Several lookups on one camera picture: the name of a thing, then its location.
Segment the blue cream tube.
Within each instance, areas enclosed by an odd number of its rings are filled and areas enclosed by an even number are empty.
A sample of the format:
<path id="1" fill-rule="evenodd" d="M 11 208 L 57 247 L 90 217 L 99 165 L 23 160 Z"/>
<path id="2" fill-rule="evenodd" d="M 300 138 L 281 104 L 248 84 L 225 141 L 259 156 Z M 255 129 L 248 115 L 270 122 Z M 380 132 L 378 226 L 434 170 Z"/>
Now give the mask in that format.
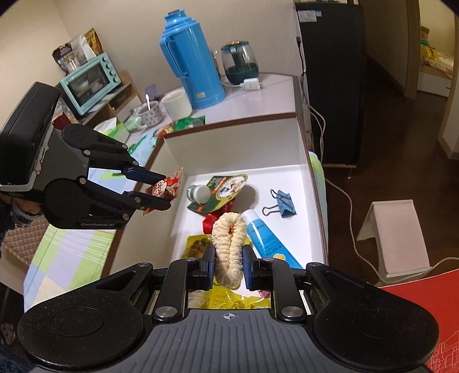
<path id="1" fill-rule="evenodd" d="M 244 211 L 241 217 L 246 222 L 247 235 L 260 257 L 285 260 L 291 268 L 302 268 L 301 264 L 254 210 Z"/>

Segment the yellow foil snack pouch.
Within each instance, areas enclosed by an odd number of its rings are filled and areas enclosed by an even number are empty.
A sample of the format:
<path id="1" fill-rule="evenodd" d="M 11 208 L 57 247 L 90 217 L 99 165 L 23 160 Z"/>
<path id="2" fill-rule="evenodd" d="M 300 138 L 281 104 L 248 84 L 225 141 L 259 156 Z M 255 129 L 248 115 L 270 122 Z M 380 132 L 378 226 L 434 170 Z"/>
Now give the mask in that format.
<path id="1" fill-rule="evenodd" d="M 215 284 L 208 291 L 190 292 L 188 307 L 210 310 L 270 308 L 271 299 L 269 293 L 251 292 L 241 287 L 231 290 Z"/>

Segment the red white candy packet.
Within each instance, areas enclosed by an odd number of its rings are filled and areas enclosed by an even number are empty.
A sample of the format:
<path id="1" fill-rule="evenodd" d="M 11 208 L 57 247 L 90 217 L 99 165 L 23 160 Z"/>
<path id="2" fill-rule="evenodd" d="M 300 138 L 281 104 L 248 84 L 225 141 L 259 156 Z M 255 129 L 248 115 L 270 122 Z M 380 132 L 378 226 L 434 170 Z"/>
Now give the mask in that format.
<path id="1" fill-rule="evenodd" d="M 155 210 L 165 211 L 170 208 L 171 201 L 179 195 L 183 170 L 184 168 L 180 167 L 174 174 L 145 189 L 144 193 L 151 198 L 143 212 L 144 215 Z"/>

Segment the red snack packet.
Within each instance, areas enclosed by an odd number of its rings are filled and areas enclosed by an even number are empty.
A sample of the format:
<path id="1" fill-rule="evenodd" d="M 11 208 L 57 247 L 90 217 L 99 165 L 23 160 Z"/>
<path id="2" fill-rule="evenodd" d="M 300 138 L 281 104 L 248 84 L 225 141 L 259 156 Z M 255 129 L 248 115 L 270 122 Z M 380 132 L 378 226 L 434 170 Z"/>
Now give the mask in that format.
<path id="1" fill-rule="evenodd" d="M 214 211 L 208 213 L 202 222 L 203 233 L 209 235 L 212 233 L 213 225 L 218 221 L 222 213 L 220 211 Z"/>

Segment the blue binder clip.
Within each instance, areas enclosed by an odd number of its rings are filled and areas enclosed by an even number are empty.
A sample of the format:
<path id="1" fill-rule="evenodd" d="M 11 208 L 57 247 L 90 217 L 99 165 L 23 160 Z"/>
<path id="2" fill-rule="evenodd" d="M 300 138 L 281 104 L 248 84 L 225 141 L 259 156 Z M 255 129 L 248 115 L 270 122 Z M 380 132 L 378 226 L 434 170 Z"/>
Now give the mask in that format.
<path id="1" fill-rule="evenodd" d="M 276 205 L 263 207 L 262 214 L 267 217 L 270 214 L 280 214 L 282 218 L 293 217 L 296 215 L 296 208 L 289 193 L 283 191 L 270 190 L 271 196 L 275 199 Z"/>

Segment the green lip salve card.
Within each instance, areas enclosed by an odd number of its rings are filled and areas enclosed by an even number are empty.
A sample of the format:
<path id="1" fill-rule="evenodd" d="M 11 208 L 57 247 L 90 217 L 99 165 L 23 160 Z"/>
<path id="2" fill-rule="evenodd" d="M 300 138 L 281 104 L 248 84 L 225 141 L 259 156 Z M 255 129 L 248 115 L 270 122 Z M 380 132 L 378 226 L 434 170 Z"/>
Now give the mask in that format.
<path id="1" fill-rule="evenodd" d="M 213 176 L 206 184 L 191 185 L 187 189 L 188 209 L 198 213 L 217 211 L 239 194 L 247 180 L 247 174 Z"/>

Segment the yellow chestnut snack pouch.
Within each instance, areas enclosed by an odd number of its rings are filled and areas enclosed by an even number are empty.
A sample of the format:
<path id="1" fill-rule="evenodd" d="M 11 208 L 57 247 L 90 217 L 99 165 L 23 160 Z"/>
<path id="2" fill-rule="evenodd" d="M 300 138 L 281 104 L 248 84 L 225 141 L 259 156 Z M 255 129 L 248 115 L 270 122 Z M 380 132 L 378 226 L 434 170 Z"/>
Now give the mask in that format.
<path id="1" fill-rule="evenodd" d="M 212 236 L 210 235 L 196 235 L 188 236 L 185 249 L 181 255 L 182 259 L 196 258 L 201 259 L 207 245 L 212 244 Z"/>

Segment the light blue snack bag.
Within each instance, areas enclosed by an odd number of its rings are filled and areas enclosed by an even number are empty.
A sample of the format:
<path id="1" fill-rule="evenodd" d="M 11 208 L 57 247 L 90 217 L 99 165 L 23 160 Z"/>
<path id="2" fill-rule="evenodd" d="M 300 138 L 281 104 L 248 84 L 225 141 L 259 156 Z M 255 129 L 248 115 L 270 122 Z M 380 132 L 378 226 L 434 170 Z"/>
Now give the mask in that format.
<path id="1" fill-rule="evenodd" d="M 129 154 L 140 166 L 146 164 L 155 148 L 157 142 L 157 138 L 154 137 L 155 132 L 170 123 L 170 121 L 164 121 L 155 127 L 145 127 L 141 131 L 129 132 L 130 136 L 124 144 L 128 146 Z"/>

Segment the green snack bag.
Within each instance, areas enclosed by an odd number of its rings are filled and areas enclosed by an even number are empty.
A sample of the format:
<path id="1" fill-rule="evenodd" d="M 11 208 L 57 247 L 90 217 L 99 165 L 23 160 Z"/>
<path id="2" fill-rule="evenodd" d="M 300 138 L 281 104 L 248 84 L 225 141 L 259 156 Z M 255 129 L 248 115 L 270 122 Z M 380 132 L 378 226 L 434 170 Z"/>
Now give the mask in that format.
<path id="1" fill-rule="evenodd" d="M 189 116 L 178 121 L 173 121 L 155 132 L 154 137 L 161 139 L 163 136 L 173 132 L 183 131 L 188 128 L 205 125 L 205 116 Z"/>

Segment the wooden shelf cabinet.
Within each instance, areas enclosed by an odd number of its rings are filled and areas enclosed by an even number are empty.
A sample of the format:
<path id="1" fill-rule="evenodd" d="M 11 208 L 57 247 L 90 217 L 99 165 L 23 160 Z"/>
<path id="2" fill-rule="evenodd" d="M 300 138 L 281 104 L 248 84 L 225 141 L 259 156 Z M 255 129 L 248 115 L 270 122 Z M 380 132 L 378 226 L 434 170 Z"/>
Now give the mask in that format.
<path id="1" fill-rule="evenodd" d="M 56 87 L 61 90 L 61 98 L 75 117 L 74 120 L 71 119 L 71 122 L 94 128 L 97 124 L 113 117 L 117 119 L 117 123 L 124 122 L 133 114 L 134 109 L 140 106 L 145 99 L 141 97 L 127 69 L 120 71 L 118 76 L 123 85 L 110 93 L 109 100 L 100 101 L 101 106 L 96 111 L 84 116 L 77 113 L 63 89 L 57 84 Z"/>

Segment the white mug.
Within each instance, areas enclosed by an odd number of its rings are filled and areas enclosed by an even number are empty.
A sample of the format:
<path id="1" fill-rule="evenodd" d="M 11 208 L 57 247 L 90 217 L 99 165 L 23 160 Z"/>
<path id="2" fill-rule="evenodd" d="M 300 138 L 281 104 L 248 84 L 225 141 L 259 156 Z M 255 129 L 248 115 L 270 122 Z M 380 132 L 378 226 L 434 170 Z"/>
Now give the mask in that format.
<path id="1" fill-rule="evenodd" d="M 189 117 L 192 113 L 190 100 L 184 88 L 175 89 L 167 93 L 161 102 L 172 121 L 179 121 Z"/>

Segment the teal toaster oven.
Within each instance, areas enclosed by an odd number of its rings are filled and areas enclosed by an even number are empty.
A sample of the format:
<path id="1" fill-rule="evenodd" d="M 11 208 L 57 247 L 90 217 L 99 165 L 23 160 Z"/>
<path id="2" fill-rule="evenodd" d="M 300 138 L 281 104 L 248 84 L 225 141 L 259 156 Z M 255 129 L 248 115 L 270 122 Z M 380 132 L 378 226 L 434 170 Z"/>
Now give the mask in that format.
<path id="1" fill-rule="evenodd" d="M 102 53 L 63 78 L 59 88 L 71 109 L 84 116 L 120 84 L 120 77 L 108 54 Z"/>

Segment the plaid tablecloth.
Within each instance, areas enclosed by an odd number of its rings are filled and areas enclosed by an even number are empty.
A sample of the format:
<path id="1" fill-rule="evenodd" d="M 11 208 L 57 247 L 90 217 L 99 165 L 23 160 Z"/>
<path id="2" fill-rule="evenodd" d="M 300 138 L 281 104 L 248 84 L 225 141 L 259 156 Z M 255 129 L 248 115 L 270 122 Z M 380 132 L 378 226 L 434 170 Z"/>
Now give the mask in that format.
<path id="1" fill-rule="evenodd" d="M 327 261 L 327 214 L 325 180 L 322 166 L 314 153 L 310 167 L 304 165 L 252 169 L 248 185 L 236 197 L 234 208 L 242 213 L 253 210 L 280 242 L 302 265 Z M 270 190 L 290 193 L 296 214 L 281 217 L 262 214 L 273 203 Z M 178 197 L 167 211 L 139 212 L 121 231 L 113 271 L 149 262 L 155 268 L 167 267 L 182 257 L 190 236 L 202 231 L 202 219 L 189 211 L 184 198 Z M 49 226 L 34 255 L 23 282 L 24 308 L 101 279 L 113 230 L 64 230 Z"/>

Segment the brown cardboard box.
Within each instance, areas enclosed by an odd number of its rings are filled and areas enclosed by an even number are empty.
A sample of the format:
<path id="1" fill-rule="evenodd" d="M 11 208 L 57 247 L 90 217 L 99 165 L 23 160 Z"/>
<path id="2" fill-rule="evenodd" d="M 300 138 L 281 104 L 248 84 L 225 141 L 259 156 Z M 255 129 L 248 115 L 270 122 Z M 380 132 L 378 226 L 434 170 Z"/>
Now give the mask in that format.
<path id="1" fill-rule="evenodd" d="M 145 167 L 182 172 L 179 196 L 166 211 L 135 212 L 115 234 L 103 276 L 132 264 L 167 267 L 203 232 L 205 213 L 189 209 L 187 189 L 215 177 L 216 195 L 233 210 L 254 211 L 301 264 L 328 261 L 324 217 L 311 154 L 294 114 L 210 124 L 165 135 Z"/>

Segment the white stool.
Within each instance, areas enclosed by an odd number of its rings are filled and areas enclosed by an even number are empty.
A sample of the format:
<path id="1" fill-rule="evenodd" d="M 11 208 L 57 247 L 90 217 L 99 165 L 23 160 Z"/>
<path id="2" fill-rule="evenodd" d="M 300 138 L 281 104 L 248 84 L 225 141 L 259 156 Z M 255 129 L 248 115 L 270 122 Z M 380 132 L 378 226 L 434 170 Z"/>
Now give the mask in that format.
<path id="1" fill-rule="evenodd" d="M 414 201 L 374 201 L 357 235 L 370 238 L 377 244 L 380 283 L 411 281 L 432 269 Z"/>

